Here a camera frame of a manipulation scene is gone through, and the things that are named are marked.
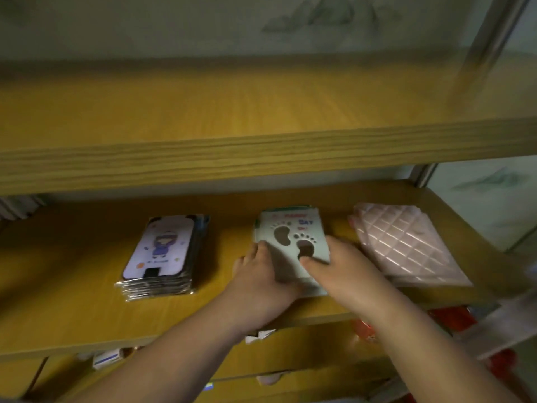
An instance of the left hand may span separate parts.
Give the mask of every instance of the left hand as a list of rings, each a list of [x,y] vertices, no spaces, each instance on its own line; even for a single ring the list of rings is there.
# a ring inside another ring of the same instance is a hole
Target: left hand
[[[235,325],[243,336],[278,317],[303,291],[299,284],[276,281],[264,241],[252,244],[246,256],[235,261],[233,271],[235,277],[221,296],[236,311]]]

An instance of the hand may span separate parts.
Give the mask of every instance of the hand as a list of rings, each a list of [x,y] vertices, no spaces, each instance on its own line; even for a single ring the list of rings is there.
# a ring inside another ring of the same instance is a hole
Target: hand
[[[400,294],[353,244],[332,236],[326,241],[330,264],[311,257],[301,257],[300,264],[339,304],[371,319],[394,299],[394,294]]]
[[[222,296],[237,311],[242,336],[256,331],[284,312],[303,291],[299,284],[279,283],[266,242],[252,244],[245,257],[233,265],[235,277]]]

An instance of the cartoon girl card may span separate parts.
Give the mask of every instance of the cartoon girl card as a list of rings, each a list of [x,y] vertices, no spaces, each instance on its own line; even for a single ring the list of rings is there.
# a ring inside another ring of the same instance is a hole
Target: cartoon girl card
[[[162,216],[149,220],[123,271],[126,280],[178,274],[185,264],[195,216]]]

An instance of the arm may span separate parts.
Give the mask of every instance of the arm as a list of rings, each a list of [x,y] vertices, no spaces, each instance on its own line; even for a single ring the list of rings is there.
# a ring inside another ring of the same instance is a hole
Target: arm
[[[219,296],[73,402],[193,401],[234,344],[279,316],[300,295],[300,287],[274,280],[264,242],[238,259],[234,271]]]
[[[339,304],[373,325],[418,403],[520,402],[352,244],[326,240],[329,265],[309,257],[300,262]]]

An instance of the cartoon girl illustration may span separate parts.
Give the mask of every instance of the cartoon girl illustration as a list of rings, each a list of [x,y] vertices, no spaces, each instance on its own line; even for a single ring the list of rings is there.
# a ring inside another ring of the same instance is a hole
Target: cartoon girl illustration
[[[155,250],[153,250],[153,259],[156,259],[158,256],[166,257],[171,245],[175,242],[177,242],[177,233],[172,232],[171,230],[155,237],[155,241],[153,242],[153,246],[155,246]]]

